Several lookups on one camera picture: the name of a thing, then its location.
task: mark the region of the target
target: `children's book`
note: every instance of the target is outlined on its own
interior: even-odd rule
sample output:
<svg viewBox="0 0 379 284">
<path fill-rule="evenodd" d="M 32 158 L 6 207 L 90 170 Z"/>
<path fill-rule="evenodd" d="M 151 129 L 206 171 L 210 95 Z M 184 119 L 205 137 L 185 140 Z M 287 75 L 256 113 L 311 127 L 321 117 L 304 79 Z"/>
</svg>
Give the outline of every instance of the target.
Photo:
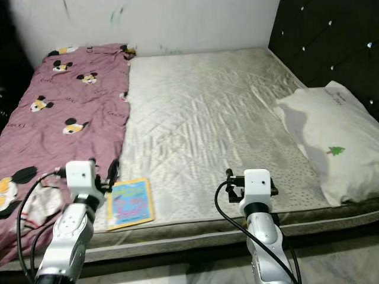
<svg viewBox="0 0 379 284">
<path fill-rule="evenodd" d="M 152 195 L 147 179 L 117 182 L 107 199 L 107 230 L 154 220 Z"/>
</svg>

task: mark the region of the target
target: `black cable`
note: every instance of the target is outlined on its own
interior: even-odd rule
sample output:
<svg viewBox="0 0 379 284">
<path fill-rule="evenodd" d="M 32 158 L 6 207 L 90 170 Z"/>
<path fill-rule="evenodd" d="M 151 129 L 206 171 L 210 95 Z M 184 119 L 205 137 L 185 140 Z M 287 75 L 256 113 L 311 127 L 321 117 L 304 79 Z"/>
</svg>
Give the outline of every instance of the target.
<svg viewBox="0 0 379 284">
<path fill-rule="evenodd" d="M 25 274 L 25 276 L 28 279 L 28 281 L 29 281 L 30 284 L 34 284 L 34 279 L 33 279 L 32 275 L 30 274 L 30 272 L 28 271 L 28 269 L 26 267 L 25 260 L 24 260 L 24 255 L 23 255 L 23 248 L 21 246 L 21 213 L 23 212 L 25 203 L 27 202 L 29 196 L 31 195 L 31 193 L 33 192 L 33 190 L 36 188 L 36 186 L 43 179 L 45 179 L 48 176 L 51 176 L 53 174 L 54 173 L 49 173 L 48 175 L 45 175 L 45 176 L 41 177 L 39 180 L 37 180 L 34 183 L 34 185 L 31 187 L 31 189 L 29 189 L 28 193 L 26 194 L 24 200 L 22 201 L 22 203 L 20 205 L 20 208 L 18 210 L 18 214 L 17 214 L 17 219 L 16 219 L 16 238 L 17 238 L 18 260 L 20 261 L 21 268 L 23 269 L 23 272 L 24 272 L 24 274 Z"/>
<path fill-rule="evenodd" d="M 291 278 L 294 284 L 299 284 L 299 282 L 296 280 L 295 276 L 292 274 L 291 270 L 273 253 L 267 246 L 265 246 L 261 241 L 259 241 L 253 234 L 251 234 L 248 230 L 244 229 L 240 224 L 238 224 L 235 220 L 231 219 L 228 215 L 226 215 L 220 208 L 219 202 L 218 202 L 218 197 L 219 197 L 219 192 L 221 188 L 226 185 L 228 181 L 222 182 L 218 188 L 216 189 L 216 192 L 214 194 L 214 204 L 216 206 L 216 209 L 218 212 L 221 214 L 222 217 L 224 217 L 229 223 L 234 225 L 237 229 L 239 229 L 241 232 L 246 234 L 249 238 L 252 239 L 257 245 L 259 245 L 262 250 L 267 252 L 286 272 L 286 274 Z"/>
<path fill-rule="evenodd" d="M 36 264 L 34 261 L 34 255 L 36 253 L 36 245 L 38 242 L 38 239 L 41 237 L 41 235 L 49 229 L 52 225 L 54 225 L 55 222 L 52 222 L 51 224 L 45 226 L 41 231 L 38 232 L 38 234 L 34 237 L 33 244 L 31 245 L 31 250 L 30 250 L 30 272 L 32 277 L 36 276 Z"/>
<path fill-rule="evenodd" d="M 283 232 L 282 232 L 282 236 L 283 236 L 283 239 L 284 239 L 285 243 L 287 244 L 288 248 L 290 249 L 292 258 L 294 260 L 297 282 L 298 282 L 298 284 L 302 284 L 303 281 L 301 280 L 301 273 L 300 273 L 300 268 L 299 268 L 299 265 L 298 265 L 298 262 L 297 262 L 297 256 L 295 254 L 295 250 L 291 246 L 291 243 L 290 243 L 289 239 L 283 234 Z"/>
</svg>

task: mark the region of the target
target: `pillowcase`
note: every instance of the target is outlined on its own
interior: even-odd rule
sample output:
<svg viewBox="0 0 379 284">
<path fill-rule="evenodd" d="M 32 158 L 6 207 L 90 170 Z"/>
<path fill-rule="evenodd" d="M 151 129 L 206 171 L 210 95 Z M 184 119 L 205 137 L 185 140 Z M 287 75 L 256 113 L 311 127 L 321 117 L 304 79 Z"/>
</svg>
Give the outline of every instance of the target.
<svg viewBox="0 0 379 284">
<path fill-rule="evenodd" d="M 332 81 L 297 89 L 277 104 L 332 206 L 379 197 L 379 122 L 347 88 Z"/>
</svg>

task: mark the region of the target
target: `white wall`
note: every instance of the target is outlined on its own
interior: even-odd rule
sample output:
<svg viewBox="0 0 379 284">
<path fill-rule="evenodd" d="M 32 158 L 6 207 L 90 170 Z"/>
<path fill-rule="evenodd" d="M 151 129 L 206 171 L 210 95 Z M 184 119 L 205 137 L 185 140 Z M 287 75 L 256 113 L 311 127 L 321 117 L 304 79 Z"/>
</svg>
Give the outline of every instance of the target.
<svg viewBox="0 0 379 284">
<path fill-rule="evenodd" d="M 128 42 L 141 56 L 267 47 L 279 4 L 279 0 L 10 1 L 33 66 L 50 50 L 72 45 Z"/>
</svg>

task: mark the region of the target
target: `pink blanket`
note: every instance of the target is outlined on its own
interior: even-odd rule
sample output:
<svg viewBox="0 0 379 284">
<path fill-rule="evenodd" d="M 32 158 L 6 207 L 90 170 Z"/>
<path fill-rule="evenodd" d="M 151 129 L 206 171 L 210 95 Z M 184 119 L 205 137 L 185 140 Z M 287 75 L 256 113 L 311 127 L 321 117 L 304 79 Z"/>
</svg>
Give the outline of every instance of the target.
<svg viewBox="0 0 379 284">
<path fill-rule="evenodd" d="M 123 145 L 129 115 L 125 98 L 128 60 L 133 57 L 126 46 L 62 49 L 49 55 L 35 71 L 0 137 L 0 200 L 11 198 L 4 192 L 9 195 L 11 184 L 16 185 L 17 194 L 11 201 L 14 207 L 14 202 L 24 198 L 38 177 L 70 160 L 95 158 L 98 173 L 106 177 L 108 166 L 120 155 Z M 15 172 L 30 166 L 37 168 L 35 177 L 27 183 L 14 177 L 12 183 Z M 50 185 L 52 182 L 59 187 L 63 203 L 69 202 L 65 183 L 50 179 Z M 8 218 L 0 220 L 0 264 L 17 255 L 17 211 L 18 207 Z M 42 228 L 33 220 L 28 221 L 29 226 L 23 231 L 25 253 Z M 42 236 L 37 248 L 46 245 L 50 237 L 51 230 Z"/>
</svg>

